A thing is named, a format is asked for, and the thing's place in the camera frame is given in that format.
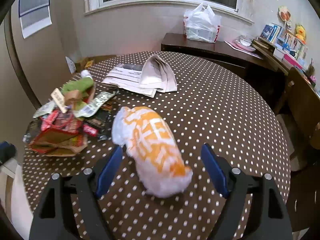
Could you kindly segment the white plastic shopping bag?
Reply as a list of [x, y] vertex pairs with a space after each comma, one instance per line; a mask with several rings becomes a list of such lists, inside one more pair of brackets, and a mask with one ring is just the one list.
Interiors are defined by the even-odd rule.
[[186, 10], [183, 16], [186, 38], [194, 41], [215, 43], [220, 32], [221, 16], [211, 7], [198, 5], [194, 10]]

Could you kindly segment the wall calendar poster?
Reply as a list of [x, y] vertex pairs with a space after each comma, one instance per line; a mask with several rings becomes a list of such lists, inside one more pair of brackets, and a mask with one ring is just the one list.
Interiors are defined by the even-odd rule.
[[18, 16], [24, 39], [52, 24], [50, 0], [18, 0]]

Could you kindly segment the brown polka dot tablecloth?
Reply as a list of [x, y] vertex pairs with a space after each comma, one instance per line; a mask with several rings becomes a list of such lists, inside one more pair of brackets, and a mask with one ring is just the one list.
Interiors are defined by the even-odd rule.
[[[152, 55], [158, 55], [172, 68], [176, 92], [156, 92], [150, 98], [102, 83], [117, 64], [144, 64]], [[242, 78], [199, 57], [163, 51], [122, 55], [88, 71], [94, 81], [90, 102], [102, 91], [117, 91], [112, 99], [118, 103], [118, 111], [121, 107], [149, 107], [164, 119], [185, 165], [193, 171], [191, 183], [184, 192], [168, 198], [147, 194], [139, 181], [135, 161], [127, 155], [126, 147], [112, 142], [111, 136], [98, 140], [85, 133], [88, 145], [73, 157], [49, 157], [34, 152], [27, 144], [31, 124], [56, 109], [62, 113], [74, 111], [65, 105], [62, 86], [54, 89], [49, 102], [33, 114], [23, 138], [23, 181], [33, 216], [53, 174], [76, 176], [95, 167], [116, 146], [123, 150], [122, 161], [107, 194], [98, 200], [114, 239], [209, 239], [226, 199], [216, 191], [202, 162], [205, 143], [246, 175], [271, 174], [286, 203], [290, 161], [283, 130], [262, 96]], [[90, 239], [77, 195], [73, 194], [71, 200], [80, 239]], [[248, 194], [233, 239], [242, 239], [251, 205], [252, 195]]]

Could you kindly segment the dark wooden sideboard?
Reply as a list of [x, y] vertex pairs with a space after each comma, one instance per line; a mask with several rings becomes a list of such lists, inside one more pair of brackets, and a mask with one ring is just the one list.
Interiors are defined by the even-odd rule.
[[266, 57], [245, 54], [226, 42], [206, 43], [189, 40], [183, 34], [167, 33], [161, 41], [161, 50], [197, 56], [230, 70], [251, 85], [272, 110], [277, 108], [285, 89], [287, 76]]

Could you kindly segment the black white printed wrapper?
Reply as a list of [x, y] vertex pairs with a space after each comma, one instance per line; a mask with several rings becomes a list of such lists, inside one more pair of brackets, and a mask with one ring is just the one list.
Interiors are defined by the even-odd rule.
[[113, 91], [112, 93], [102, 91], [98, 94], [91, 102], [85, 105], [82, 109], [78, 111], [73, 111], [73, 115], [76, 118], [89, 118], [95, 115], [100, 107], [106, 103], [108, 100], [114, 98], [117, 94], [117, 91]]

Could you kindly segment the dark snack wrapper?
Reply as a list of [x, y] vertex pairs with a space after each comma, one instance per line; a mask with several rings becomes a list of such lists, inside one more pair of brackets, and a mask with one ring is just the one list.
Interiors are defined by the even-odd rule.
[[117, 111], [118, 103], [113, 99], [107, 101], [93, 116], [84, 119], [83, 132], [98, 140], [108, 139], [111, 136], [113, 120]]

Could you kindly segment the yellow duck plush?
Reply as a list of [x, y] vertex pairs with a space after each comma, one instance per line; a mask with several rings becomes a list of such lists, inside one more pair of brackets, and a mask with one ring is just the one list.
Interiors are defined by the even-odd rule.
[[298, 38], [303, 44], [306, 44], [306, 31], [301, 24], [296, 25], [296, 38]]

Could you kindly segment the newspaper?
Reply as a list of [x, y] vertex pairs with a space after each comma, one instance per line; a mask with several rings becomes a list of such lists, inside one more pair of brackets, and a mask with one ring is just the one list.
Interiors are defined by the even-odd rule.
[[156, 92], [177, 91], [172, 68], [158, 55], [152, 55], [144, 64], [119, 63], [107, 73], [102, 83], [150, 98]]

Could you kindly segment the white paper cup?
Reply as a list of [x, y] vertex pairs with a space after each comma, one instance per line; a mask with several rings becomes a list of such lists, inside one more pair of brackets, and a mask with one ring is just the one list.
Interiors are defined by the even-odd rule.
[[90, 78], [90, 79], [93, 79], [91, 73], [88, 71], [88, 70], [83, 70], [81, 73], [80, 73], [80, 76], [82, 79], [84, 78]]

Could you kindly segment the stacked plates on sideboard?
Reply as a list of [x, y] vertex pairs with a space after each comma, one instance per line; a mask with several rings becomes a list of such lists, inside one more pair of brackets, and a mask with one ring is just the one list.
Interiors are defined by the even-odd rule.
[[256, 49], [252, 46], [253, 39], [244, 35], [238, 36], [233, 42], [242, 50], [254, 52]]

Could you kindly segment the orange white plastic bag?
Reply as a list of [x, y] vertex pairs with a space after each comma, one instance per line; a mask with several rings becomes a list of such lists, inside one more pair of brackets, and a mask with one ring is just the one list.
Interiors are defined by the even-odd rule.
[[146, 193], [168, 198], [184, 192], [193, 176], [168, 124], [149, 107], [121, 107], [114, 117], [112, 142], [126, 147]]

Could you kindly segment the red snack packaging box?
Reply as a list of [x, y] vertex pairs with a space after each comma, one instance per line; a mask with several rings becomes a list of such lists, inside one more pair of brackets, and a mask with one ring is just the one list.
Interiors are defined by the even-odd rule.
[[27, 144], [38, 154], [73, 157], [88, 145], [82, 124], [83, 121], [76, 118], [72, 112], [62, 113], [56, 109], [31, 124]]

